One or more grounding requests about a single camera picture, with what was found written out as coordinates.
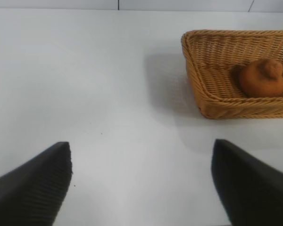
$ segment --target white wall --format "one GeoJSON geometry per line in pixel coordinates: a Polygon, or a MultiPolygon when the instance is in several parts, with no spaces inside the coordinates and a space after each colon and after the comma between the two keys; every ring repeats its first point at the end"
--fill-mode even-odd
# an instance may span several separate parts
{"type": "Polygon", "coordinates": [[[283,12],[283,0],[255,0],[251,12],[283,12]]]}
{"type": "Polygon", "coordinates": [[[253,0],[120,0],[120,9],[247,12],[252,2],[253,0]]]}
{"type": "MultiPolygon", "coordinates": [[[[283,12],[283,0],[119,0],[119,6],[120,10],[283,12]]],[[[0,8],[117,10],[118,0],[0,0],[0,8]]]]}
{"type": "Polygon", "coordinates": [[[0,8],[114,9],[117,0],[0,0],[0,8]]]}

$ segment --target white table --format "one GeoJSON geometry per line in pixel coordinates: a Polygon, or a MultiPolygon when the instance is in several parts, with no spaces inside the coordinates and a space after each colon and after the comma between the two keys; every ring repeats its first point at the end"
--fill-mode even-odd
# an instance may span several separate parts
{"type": "Polygon", "coordinates": [[[181,53],[193,29],[283,29],[283,14],[0,9],[0,175],[66,140],[55,226],[228,224],[214,140],[283,171],[283,119],[203,118],[181,53]]]}

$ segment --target woven basket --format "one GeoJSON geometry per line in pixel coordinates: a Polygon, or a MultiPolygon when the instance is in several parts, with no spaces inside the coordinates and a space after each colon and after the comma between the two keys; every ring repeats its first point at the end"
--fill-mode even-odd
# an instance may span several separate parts
{"type": "Polygon", "coordinates": [[[247,98],[238,75],[251,61],[283,63],[283,31],[187,32],[182,37],[186,68],[201,113],[210,119],[283,118],[281,97],[247,98]]]}

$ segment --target black object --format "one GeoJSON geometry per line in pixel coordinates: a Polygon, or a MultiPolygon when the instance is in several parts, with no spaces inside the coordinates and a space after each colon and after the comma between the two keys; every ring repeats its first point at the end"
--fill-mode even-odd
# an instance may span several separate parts
{"type": "Polygon", "coordinates": [[[59,142],[0,177],[0,226],[51,226],[71,176],[69,143],[59,142]]]}
{"type": "Polygon", "coordinates": [[[233,226],[283,226],[283,173],[226,140],[215,142],[211,170],[233,226]]]}

